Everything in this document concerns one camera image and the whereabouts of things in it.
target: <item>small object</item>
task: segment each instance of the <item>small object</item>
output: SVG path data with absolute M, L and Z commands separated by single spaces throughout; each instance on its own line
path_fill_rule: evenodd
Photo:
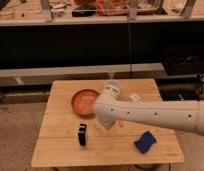
M 124 15 L 128 13 L 126 0 L 96 0 L 96 7 L 100 16 Z
M 89 116 L 93 114 L 93 103 L 99 93 L 92 89 L 83 89 L 78 91 L 71 100 L 74 112 L 81 116 Z
M 79 144 L 81 146 L 86 146 L 86 124 L 80 124 L 79 131 L 78 131 L 78 138 L 79 138 Z
M 57 9 L 51 9 L 51 12 L 54 12 L 54 13 L 64 13 L 65 10 L 63 8 L 57 8 Z
M 133 102 L 139 102 L 141 101 L 141 98 L 139 97 L 138 94 L 136 93 L 132 93 L 130 96 L 129 96 L 130 100 L 133 101 Z
M 119 127 L 123 128 L 124 127 L 124 121 L 118 120 L 118 125 L 119 125 Z
M 60 8 L 66 8 L 66 4 L 58 4 L 52 7 L 52 9 L 60 9 Z
M 184 8 L 184 4 L 179 3 L 179 4 L 172 6 L 172 11 L 174 11 L 176 13 L 180 13 L 183 10 L 183 8 Z
M 91 4 L 84 4 L 72 11 L 73 17 L 89 17 L 95 14 L 96 7 Z
M 13 77 L 18 85 L 25 85 L 25 82 L 22 77 Z
M 136 148 L 141 153 L 146 153 L 154 143 L 156 139 L 149 131 L 143 133 L 139 140 L 134 141 Z

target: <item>floor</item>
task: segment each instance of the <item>floor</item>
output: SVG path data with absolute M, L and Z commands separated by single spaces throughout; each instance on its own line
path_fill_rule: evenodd
M 0 171 L 51 171 L 34 169 L 30 162 L 46 107 L 46 93 L 31 97 L 11 96 L 0 105 Z M 204 171 L 204 137 L 176 131 L 185 162 L 172 171 Z M 168 165 L 157 171 L 167 171 Z M 135 166 L 59 168 L 60 171 L 139 171 Z

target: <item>red object on shelf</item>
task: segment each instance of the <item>red object on shelf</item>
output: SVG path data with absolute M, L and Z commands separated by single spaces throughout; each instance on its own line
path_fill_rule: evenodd
M 127 13 L 126 0 L 96 0 L 98 14 L 104 15 L 123 15 Z
M 99 93 L 92 89 L 83 89 L 78 91 L 71 100 L 74 112 L 81 116 L 93 114 L 92 106 Z

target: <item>box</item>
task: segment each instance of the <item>box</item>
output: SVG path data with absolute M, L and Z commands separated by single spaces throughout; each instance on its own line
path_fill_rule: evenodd
M 96 0 L 99 15 L 122 15 L 129 11 L 130 0 Z M 163 0 L 138 0 L 138 15 L 154 14 L 162 8 Z
M 168 75 L 204 73 L 204 45 L 165 47 L 162 64 Z

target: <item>orange bowl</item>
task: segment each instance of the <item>orange bowl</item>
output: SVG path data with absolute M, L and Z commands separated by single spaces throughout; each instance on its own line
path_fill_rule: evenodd
M 71 100 L 71 106 L 74 112 L 81 116 L 92 115 L 92 106 L 98 96 L 99 93 L 92 89 L 78 91 Z

